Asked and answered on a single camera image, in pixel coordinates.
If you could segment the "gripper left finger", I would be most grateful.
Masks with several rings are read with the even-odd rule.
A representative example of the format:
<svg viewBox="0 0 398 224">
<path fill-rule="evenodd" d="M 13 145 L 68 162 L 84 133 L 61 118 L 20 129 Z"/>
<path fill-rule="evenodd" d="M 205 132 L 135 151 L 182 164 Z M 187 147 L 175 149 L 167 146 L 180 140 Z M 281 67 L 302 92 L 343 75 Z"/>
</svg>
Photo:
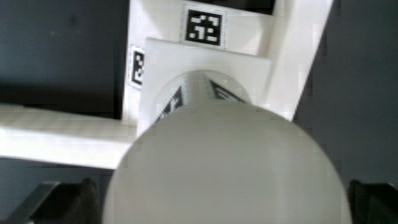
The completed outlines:
<svg viewBox="0 0 398 224">
<path fill-rule="evenodd" d="M 100 224 L 96 183 L 43 182 L 4 224 Z"/>
</svg>

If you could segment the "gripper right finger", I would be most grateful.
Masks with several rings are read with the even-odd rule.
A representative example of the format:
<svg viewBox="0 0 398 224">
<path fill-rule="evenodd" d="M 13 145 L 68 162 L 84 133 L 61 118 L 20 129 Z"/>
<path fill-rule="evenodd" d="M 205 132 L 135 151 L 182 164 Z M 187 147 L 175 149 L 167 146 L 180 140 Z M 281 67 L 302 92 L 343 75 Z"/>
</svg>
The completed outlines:
<svg viewBox="0 0 398 224">
<path fill-rule="evenodd" d="M 398 224 L 398 187 L 391 183 L 354 180 L 349 203 L 354 224 Z"/>
</svg>

